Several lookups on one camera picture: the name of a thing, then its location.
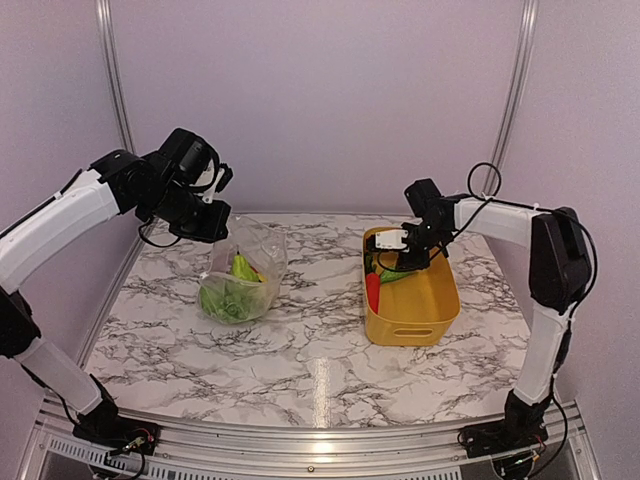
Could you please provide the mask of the green pear toy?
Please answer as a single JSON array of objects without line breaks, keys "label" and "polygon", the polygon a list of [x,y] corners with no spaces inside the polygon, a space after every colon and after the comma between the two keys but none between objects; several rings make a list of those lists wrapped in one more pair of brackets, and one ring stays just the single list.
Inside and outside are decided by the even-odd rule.
[{"label": "green pear toy", "polygon": [[240,253],[237,253],[233,257],[230,274],[240,280],[259,283],[254,269],[248,260]]}]

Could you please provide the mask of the green bitter gourd toy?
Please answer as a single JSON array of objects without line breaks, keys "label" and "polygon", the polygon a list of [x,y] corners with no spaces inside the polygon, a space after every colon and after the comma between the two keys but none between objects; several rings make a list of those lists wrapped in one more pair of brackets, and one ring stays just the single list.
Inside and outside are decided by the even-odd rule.
[{"label": "green bitter gourd toy", "polygon": [[380,274],[380,283],[386,284],[386,283],[395,282],[395,281],[404,279],[410,275],[412,275],[412,272],[385,270]]}]

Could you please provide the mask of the green apple toy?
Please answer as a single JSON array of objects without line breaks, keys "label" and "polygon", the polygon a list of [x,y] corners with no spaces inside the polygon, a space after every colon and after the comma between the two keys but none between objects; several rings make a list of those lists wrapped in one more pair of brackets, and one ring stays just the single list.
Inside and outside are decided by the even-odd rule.
[{"label": "green apple toy", "polygon": [[199,305],[206,315],[222,323],[230,324],[236,320],[236,305],[231,300],[231,297],[224,293],[201,286],[199,289]]}]

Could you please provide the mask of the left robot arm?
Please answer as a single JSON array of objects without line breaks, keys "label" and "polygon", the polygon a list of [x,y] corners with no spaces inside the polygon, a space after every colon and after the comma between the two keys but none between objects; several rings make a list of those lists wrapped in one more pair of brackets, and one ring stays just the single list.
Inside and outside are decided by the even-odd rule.
[{"label": "left robot arm", "polygon": [[142,157],[115,150],[96,160],[1,234],[1,354],[87,417],[106,445],[125,438],[125,421],[99,383],[42,336],[19,289],[76,239],[129,211],[144,224],[166,222],[179,240],[225,239],[231,207],[215,196],[232,177],[209,143],[177,128]]}]

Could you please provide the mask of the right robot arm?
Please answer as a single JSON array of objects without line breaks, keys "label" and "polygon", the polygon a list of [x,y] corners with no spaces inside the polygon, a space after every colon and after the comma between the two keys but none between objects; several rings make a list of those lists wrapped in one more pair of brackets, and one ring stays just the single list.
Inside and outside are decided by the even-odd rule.
[{"label": "right robot arm", "polygon": [[554,396],[554,381],[572,338],[574,314],[596,276],[595,247],[569,207],[539,208],[495,197],[404,192],[417,225],[405,223],[401,243],[425,269],[456,237],[470,231],[521,245],[529,253],[533,323],[525,360],[505,403],[495,438],[515,448],[529,437]]}]

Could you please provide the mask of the green grapes toy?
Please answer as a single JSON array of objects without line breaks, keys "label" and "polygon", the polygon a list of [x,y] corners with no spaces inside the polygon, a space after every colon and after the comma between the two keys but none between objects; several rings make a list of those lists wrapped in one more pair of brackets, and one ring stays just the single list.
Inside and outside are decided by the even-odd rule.
[{"label": "green grapes toy", "polygon": [[264,301],[254,291],[226,292],[220,318],[229,324],[254,320],[264,313]]}]

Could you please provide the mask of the clear zip top bag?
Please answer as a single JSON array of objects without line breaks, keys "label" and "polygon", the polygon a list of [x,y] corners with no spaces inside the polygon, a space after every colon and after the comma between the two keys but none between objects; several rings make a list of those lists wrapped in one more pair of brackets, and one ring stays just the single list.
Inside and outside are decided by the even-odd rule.
[{"label": "clear zip top bag", "polygon": [[279,295],[286,273],[286,235],[248,216],[232,216],[229,235],[215,243],[200,275],[198,305],[226,325],[257,320]]}]

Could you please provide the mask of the orange carrot toy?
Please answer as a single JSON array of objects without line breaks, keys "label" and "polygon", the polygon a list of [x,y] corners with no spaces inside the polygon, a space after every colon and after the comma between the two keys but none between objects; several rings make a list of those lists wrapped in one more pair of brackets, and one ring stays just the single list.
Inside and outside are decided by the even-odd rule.
[{"label": "orange carrot toy", "polygon": [[365,290],[368,306],[375,314],[379,311],[381,278],[377,273],[376,263],[371,254],[364,256]]}]

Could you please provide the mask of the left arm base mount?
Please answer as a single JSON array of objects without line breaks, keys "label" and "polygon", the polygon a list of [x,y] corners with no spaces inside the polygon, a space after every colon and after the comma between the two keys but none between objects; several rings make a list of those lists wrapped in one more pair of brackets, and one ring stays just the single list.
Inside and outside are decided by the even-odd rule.
[{"label": "left arm base mount", "polygon": [[109,447],[114,455],[130,452],[152,455],[159,433],[158,424],[124,417],[117,417],[102,430],[88,423],[80,423],[73,428],[76,438]]}]

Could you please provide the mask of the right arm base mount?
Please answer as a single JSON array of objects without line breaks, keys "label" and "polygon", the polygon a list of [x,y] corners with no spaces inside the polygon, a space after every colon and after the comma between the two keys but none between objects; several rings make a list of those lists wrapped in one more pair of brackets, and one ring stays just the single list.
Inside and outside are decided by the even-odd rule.
[{"label": "right arm base mount", "polygon": [[457,436],[468,458],[542,445],[547,439],[548,432],[544,424],[534,425],[524,432],[510,433],[504,420],[467,425],[459,430]]}]

